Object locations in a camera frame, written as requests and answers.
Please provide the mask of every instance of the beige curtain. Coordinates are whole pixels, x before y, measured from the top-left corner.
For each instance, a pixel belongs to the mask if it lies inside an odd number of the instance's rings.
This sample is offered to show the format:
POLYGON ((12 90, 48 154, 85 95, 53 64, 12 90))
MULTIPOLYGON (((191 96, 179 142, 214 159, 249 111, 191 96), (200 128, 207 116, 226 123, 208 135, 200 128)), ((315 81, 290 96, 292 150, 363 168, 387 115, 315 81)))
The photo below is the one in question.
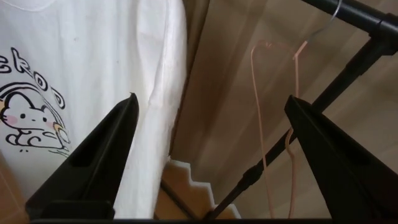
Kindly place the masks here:
MULTIPOLYGON (((361 0, 398 14, 396 0, 361 0)), ((261 158, 250 77, 250 52, 258 40, 294 51, 330 15, 299 0, 185 0, 190 76, 184 94, 172 159, 189 162, 193 179, 210 182, 216 203, 261 158)), ((327 87, 369 39, 338 19, 300 57, 300 95, 309 102, 327 87)), ((294 92, 294 67, 287 50, 254 54, 266 149, 289 128, 283 111, 294 92)), ((398 56, 383 57, 359 77, 325 114, 389 167, 398 171, 398 56)), ((297 141, 296 218, 329 217, 297 141)), ((289 210, 291 163, 283 152, 268 168, 277 217, 289 210)), ((234 202, 243 218, 269 217, 264 179, 234 202)))

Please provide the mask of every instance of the hanger hook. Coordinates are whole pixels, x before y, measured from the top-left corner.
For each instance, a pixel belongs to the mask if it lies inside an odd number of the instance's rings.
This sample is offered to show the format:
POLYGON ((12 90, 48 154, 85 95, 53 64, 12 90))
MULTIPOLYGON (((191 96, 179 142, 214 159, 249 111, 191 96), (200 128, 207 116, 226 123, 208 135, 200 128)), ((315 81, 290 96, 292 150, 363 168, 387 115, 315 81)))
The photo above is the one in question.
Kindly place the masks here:
POLYGON ((324 31, 325 29, 329 28, 331 22, 335 19, 338 11, 340 10, 341 7, 341 3, 343 2, 343 0, 338 0, 338 4, 336 7, 335 12, 333 13, 332 17, 330 18, 329 22, 322 28, 318 29, 317 31, 315 31, 314 33, 312 33, 308 39, 306 40, 307 42, 310 42, 310 40, 312 40, 316 35, 318 35, 319 33, 321 33, 322 31, 324 31))

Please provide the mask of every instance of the clothes hanger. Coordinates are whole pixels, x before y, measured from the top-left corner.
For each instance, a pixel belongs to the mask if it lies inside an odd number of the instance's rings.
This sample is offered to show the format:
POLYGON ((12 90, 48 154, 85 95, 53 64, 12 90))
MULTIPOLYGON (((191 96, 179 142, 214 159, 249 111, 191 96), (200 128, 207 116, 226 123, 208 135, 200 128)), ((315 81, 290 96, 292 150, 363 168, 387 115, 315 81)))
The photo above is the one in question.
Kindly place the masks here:
MULTIPOLYGON (((303 44, 298 48, 298 50, 296 51, 296 53, 294 53, 294 57, 293 60, 295 61, 295 97, 299 97, 299 55, 302 52, 302 50, 305 48, 305 46, 314 38, 316 37, 318 34, 320 34, 321 32, 323 32, 324 30, 326 30, 327 28, 330 27, 332 21, 334 20, 334 18, 336 17, 336 15, 338 14, 338 11, 340 10, 341 7, 341 3, 343 2, 343 0, 338 0, 338 4, 336 7, 335 12, 333 13, 331 19, 328 21, 328 23, 321 27, 320 29, 316 30, 315 32, 313 32, 311 35, 308 36, 308 38, 303 42, 303 44)), ((269 207, 269 213, 271 218, 275 217, 275 213, 274 213, 274 207, 272 206, 272 197, 271 197, 271 188, 269 187, 269 184, 267 183, 268 177, 267 177, 267 172, 266 172, 266 151, 264 148, 264 140, 263 140, 263 132, 262 132, 262 118, 261 118, 261 108, 260 108, 260 103, 259 103, 259 97, 258 97, 258 93, 257 93, 257 87, 256 87, 256 78, 254 75, 254 65, 253 65, 253 52, 256 48, 260 47, 260 46, 265 46, 267 48, 271 47, 272 44, 269 44, 267 42, 265 42, 265 45, 263 44, 264 41, 260 40, 259 42, 257 42, 252 50, 251 50, 251 56, 250 56, 250 60, 251 60, 251 75, 252 75, 252 81, 253 81, 253 88, 254 88, 254 96, 256 98, 256 106, 257 106, 257 113, 258 113, 258 120, 259 120, 259 132, 260 132, 260 143, 261 143, 261 152, 262 152, 262 163, 264 166, 264 181, 266 184, 266 189, 267 189, 267 198, 268 198, 268 207, 269 207)), ((296 190, 296 168, 295 168, 295 156, 294 153, 290 150, 290 146, 289 146, 289 142, 290 142, 290 138, 292 137, 293 134, 293 129, 290 127, 288 135, 286 135, 286 139, 285 139, 285 148, 287 153, 289 154, 290 160, 292 161, 292 191, 291 191, 291 196, 290 196, 290 208, 289 208, 289 214, 288 214, 288 218, 291 218, 293 216, 294 213, 294 203, 295 203, 295 190, 296 190)))

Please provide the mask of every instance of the wooden floor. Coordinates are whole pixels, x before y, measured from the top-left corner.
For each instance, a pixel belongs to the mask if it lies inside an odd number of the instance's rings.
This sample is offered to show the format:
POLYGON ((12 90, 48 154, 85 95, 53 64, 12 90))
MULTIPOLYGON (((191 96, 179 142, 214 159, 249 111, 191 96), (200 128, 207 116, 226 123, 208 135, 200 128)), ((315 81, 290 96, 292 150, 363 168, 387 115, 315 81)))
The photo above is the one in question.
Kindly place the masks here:
MULTIPOLYGON (((196 219, 203 218, 211 209, 210 194, 207 187, 191 186, 189 183, 189 170, 168 163, 162 175, 162 182, 176 195, 180 202, 185 204, 190 213, 196 219)), ((186 212, 180 209, 165 190, 160 189, 155 209, 155 218, 160 220, 190 219, 186 212)), ((235 219, 230 208, 227 208, 217 219, 235 219)))

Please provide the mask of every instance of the cartoon mouse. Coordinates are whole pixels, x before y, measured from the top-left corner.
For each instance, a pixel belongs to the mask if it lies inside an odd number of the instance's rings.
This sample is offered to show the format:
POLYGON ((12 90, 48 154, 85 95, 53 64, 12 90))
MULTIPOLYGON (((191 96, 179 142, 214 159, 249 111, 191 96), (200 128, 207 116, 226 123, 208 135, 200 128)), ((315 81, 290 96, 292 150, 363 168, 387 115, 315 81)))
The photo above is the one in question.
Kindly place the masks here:
POLYGON ((56 132, 59 124, 47 105, 37 108, 28 97, 15 91, 6 96, 0 119, 18 130, 18 134, 6 136, 9 144, 54 149, 49 151, 68 156, 68 149, 62 144, 60 133, 56 132))

